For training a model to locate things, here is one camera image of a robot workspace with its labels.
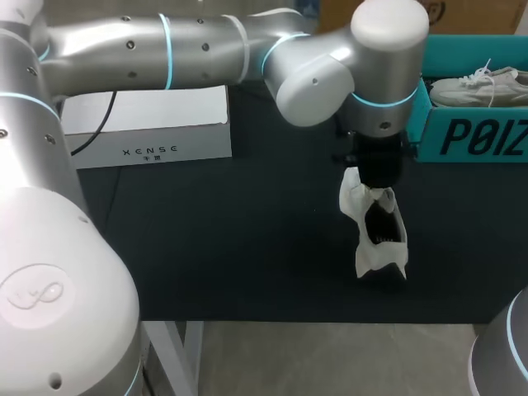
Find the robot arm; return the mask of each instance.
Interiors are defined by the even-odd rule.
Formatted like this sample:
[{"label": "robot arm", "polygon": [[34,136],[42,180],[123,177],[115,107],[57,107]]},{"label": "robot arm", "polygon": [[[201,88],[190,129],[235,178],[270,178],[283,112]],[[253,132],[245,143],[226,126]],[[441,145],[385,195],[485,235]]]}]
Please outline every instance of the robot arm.
[{"label": "robot arm", "polygon": [[369,0],[349,26],[310,36],[296,11],[238,19],[123,16],[49,29],[52,94],[182,89],[264,80],[293,125],[316,125],[352,96],[362,134],[403,129],[420,78],[427,13],[413,0]]},{"label": "robot arm", "polygon": [[367,0],[321,36],[275,10],[122,18],[47,29],[41,0],[0,2],[0,395],[139,395],[139,301],[89,218],[53,97],[263,79],[294,125],[351,101],[351,128],[403,129],[427,13]]}]

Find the black cable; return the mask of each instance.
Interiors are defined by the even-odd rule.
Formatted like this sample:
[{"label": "black cable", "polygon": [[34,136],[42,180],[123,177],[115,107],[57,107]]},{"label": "black cable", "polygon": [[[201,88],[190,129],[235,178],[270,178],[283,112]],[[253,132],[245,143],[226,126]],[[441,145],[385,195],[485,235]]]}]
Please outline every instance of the black cable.
[{"label": "black cable", "polygon": [[97,130],[93,133],[92,136],[90,136],[90,139],[88,139],[85,143],[81,144],[79,147],[74,149],[74,151],[72,151],[72,156],[82,152],[86,147],[92,144],[92,142],[96,139],[97,136],[99,136],[102,129],[105,127],[106,122],[108,121],[108,117],[110,117],[110,113],[112,113],[112,108],[114,107],[116,96],[117,96],[117,91],[113,91],[112,98],[110,99],[110,104],[108,105],[108,109],[106,109],[106,114],[104,118],[102,119],[101,123],[99,124],[99,126],[97,127]]},{"label": "black cable", "polygon": [[149,376],[147,375],[147,371],[144,367],[143,367],[143,382],[145,383],[145,386],[147,387],[147,390],[150,393],[150,396],[156,396],[156,394],[154,393],[154,388],[152,384],[150,383]]}]

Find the black tabletop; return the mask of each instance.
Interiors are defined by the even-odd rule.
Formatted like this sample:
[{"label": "black tabletop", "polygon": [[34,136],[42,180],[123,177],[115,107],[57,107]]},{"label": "black tabletop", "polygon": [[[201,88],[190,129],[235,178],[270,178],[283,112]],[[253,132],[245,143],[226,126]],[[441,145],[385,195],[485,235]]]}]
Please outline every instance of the black tabletop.
[{"label": "black tabletop", "polygon": [[143,320],[486,323],[528,284],[528,164],[408,161],[394,190],[408,280],[356,279],[337,196],[347,142],[229,95],[233,158],[81,171]]}]

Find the white box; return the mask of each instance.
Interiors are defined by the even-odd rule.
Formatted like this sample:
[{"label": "white box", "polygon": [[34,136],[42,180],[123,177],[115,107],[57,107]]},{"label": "white box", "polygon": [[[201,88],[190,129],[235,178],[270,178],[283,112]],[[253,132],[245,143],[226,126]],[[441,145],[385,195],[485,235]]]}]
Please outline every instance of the white box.
[{"label": "white box", "polygon": [[[70,97],[62,126],[70,150],[101,123],[111,92]],[[226,87],[118,92],[101,134],[73,157],[77,169],[231,157]]]}]

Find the cardboard box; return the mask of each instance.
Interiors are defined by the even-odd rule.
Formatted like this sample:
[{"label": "cardboard box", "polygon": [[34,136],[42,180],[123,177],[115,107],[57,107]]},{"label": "cardboard box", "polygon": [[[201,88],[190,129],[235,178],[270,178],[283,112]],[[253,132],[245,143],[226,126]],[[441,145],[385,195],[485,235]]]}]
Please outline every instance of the cardboard box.
[{"label": "cardboard box", "polygon": [[[361,0],[321,0],[319,32],[350,23]],[[432,34],[512,35],[526,0],[420,0],[429,13]]]},{"label": "cardboard box", "polygon": [[[62,126],[71,150],[101,123],[111,93],[71,97]],[[73,157],[77,169],[231,157],[226,87],[118,92],[101,134]]]}]

